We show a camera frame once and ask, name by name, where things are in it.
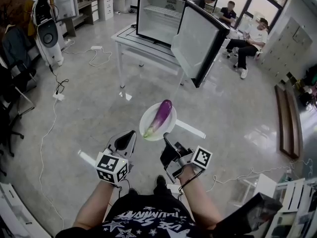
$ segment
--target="white shirt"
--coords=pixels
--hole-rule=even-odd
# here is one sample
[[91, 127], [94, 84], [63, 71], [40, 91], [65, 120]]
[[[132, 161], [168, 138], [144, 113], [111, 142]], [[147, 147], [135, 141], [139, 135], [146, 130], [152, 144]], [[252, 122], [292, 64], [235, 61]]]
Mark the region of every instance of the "white shirt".
[[[267, 31], [266, 29], [264, 30], [259, 30], [257, 26], [250, 26], [247, 30], [246, 33], [250, 35], [250, 39], [254, 42], [267, 42]], [[262, 47], [258, 45], [254, 45], [259, 51], [261, 50]]]

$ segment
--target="black t-shirt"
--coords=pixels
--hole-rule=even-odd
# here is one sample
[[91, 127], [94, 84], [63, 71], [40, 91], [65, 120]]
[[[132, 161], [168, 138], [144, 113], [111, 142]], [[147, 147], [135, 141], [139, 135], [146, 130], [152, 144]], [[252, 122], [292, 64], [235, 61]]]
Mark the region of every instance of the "black t-shirt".
[[193, 0], [195, 4], [197, 4], [200, 8], [205, 9], [206, 2], [205, 0]]
[[56, 238], [90, 237], [200, 237], [208, 238], [196, 226], [185, 206], [173, 196], [126, 195], [118, 199], [105, 222], [90, 230], [70, 228]]
[[[232, 11], [229, 12], [227, 7], [221, 8], [220, 12], [223, 13], [223, 16], [224, 16], [224, 17], [229, 18], [229, 19], [231, 19], [231, 18], [236, 18], [236, 17], [237, 17], [237, 14], [234, 12], [234, 10], [232, 10]], [[222, 21], [223, 23], [225, 23], [225, 24], [227, 24], [227, 25], [230, 26], [230, 23], [229, 23], [229, 22], [227, 22], [227, 21], [225, 21], [225, 20], [221, 20], [221, 21]]]

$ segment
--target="fridge shelf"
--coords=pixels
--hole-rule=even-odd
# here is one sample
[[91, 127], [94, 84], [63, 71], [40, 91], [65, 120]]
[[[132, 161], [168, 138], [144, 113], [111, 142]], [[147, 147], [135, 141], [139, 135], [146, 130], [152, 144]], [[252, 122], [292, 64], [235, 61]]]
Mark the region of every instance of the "fridge shelf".
[[181, 19], [182, 13], [177, 12], [175, 10], [165, 9], [162, 7], [154, 6], [154, 5], [148, 5], [143, 8], [144, 10], [149, 10], [155, 13], [164, 14], [165, 16]]

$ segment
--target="hand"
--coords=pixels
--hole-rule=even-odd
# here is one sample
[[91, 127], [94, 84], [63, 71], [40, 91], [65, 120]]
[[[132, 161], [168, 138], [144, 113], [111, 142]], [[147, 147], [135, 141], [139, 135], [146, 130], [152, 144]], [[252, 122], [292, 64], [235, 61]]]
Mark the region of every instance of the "hand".
[[177, 178], [182, 183], [182, 181], [186, 182], [188, 179], [192, 178], [194, 175], [195, 175], [194, 169], [189, 164], [184, 167], [183, 172]]
[[253, 44], [253, 41], [251, 41], [250, 39], [246, 39], [246, 42], [249, 43], [250, 45]]

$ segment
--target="black shoe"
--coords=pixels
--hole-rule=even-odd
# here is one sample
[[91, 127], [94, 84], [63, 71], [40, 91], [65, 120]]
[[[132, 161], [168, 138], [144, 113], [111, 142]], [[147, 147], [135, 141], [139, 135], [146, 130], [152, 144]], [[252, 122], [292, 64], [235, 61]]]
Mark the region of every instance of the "black shoe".
[[137, 192], [137, 190], [134, 189], [134, 188], [130, 188], [128, 194], [129, 194], [129, 195], [132, 195], [132, 196], [139, 195], [139, 193]]
[[162, 175], [159, 175], [158, 177], [157, 177], [157, 186], [158, 185], [163, 185], [163, 186], [166, 186], [166, 180], [165, 180], [165, 178], [164, 178], [164, 176], [162, 176]]

